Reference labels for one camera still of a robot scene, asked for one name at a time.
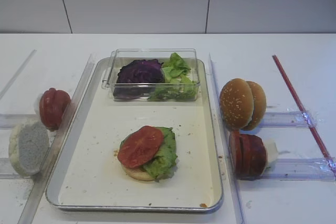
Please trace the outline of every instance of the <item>salad container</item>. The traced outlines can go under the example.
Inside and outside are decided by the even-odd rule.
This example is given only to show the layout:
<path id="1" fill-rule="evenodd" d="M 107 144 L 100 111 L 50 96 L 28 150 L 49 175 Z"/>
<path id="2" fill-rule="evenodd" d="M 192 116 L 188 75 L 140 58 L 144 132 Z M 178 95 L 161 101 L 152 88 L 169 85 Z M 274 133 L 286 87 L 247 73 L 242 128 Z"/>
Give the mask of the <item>salad container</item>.
<path id="1" fill-rule="evenodd" d="M 152 63 L 156 69 L 143 65 Z M 117 49 L 111 54 L 109 66 L 103 82 L 115 101 L 197 99 L 200 85 L 195 49 Z M 121 80 L 122 68 L 123 77 L 138 78 Z"/>

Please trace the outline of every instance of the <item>plastic container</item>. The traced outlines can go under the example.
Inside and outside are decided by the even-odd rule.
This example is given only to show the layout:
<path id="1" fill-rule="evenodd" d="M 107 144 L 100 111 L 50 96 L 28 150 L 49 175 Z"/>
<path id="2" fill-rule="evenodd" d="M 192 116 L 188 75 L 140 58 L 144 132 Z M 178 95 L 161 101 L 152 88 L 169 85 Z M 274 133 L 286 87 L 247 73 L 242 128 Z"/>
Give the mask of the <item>plastic container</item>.
<path id="1" fill-rule="evenodd" d="M 190 83 L 118 83 L 120 69 L 134 60 L 169 61 L 172 53 L 181 56 L 190 71 L 186 75 Z M 199 88 L 198 60 L 195 49 L 117 49 L 112 52 L 110 69 L 105 78 L 115 101 L 194 101 Z"/>

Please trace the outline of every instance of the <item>red straw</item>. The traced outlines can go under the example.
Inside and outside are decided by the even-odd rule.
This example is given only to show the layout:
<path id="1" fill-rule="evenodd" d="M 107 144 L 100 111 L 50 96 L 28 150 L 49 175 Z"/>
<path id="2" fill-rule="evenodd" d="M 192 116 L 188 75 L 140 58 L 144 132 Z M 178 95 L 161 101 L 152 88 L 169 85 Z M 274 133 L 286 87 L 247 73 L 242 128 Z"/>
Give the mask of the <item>red straw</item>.
<path id="1" fill-rule="evenodd" d="M 300 98 L 299 98 L 298 94 L 296 94 L 295 89 L 293 88 L 292 84 L 289 81 L 288 76 L 286 75 L 284 69 L 282 68 L 278 57 L 276 55 L 273 55 L 272 57 L 273 57 L 273 60 L 274 60 L 275 64 L 277 65 L 277 67 L 278 67 L 278 69 L 279 69 L 279 71 L 282 75 L 282 78 L 284 79 L 290 93 L 292 94 L 297 106 L 299 107 L 299 110 L 301 112 L 305 112 L 306 110 L 304 109 L 304 106 L 303 106 L 302 102 L 300 101 Z M 316 141 L 317 145 L 319 146 L 323 156 L 325 158 L 329 159 L 329 160 L 332 160 L 332 158 L 331 158 L 326 146 L 324 145 L 319 133 L 317 132 L 316 128 L 315 127 L 309 127 L 309 129 L 310 129 L 311 134 L 315 138 L 315 141 Z"/>

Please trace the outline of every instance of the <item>bottom bun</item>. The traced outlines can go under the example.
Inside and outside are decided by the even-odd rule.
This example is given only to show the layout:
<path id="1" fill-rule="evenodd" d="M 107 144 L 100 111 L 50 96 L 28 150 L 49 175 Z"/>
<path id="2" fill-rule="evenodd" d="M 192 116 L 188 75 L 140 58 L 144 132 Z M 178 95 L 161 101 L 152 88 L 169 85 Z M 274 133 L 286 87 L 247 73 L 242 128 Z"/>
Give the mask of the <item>bottom bun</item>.
<path id="1" fill-rule="evenodd" d="M 121 165 L 122 169 L 126 172 L 131 178 L 142 180 L 142 181 L 153 181 L 154 178 L 150 176 L 146 171 L 141 168 L 127 168 Z"/>

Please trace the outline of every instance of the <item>tray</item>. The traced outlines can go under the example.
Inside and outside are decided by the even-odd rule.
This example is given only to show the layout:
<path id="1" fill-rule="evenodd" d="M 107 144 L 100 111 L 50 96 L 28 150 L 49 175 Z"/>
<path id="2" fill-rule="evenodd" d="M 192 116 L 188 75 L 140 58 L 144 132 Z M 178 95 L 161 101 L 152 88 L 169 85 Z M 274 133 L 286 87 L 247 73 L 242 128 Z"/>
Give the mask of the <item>tray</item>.
<path id="1" fill-rule="evenodd" d="M 101 60 L 49 178 L 47 200 L 62 210 L 217 210 L 224 199 L 222 177 L 205 68 L 197 61 L 201 86 L 196 101 L 130 103 L 115 101 L 103 88 L 109 59 Z M 115 157 L 120 142 L 144 125 L 173 127 L 179 157 L 172 178 L 134 180 Z"/>

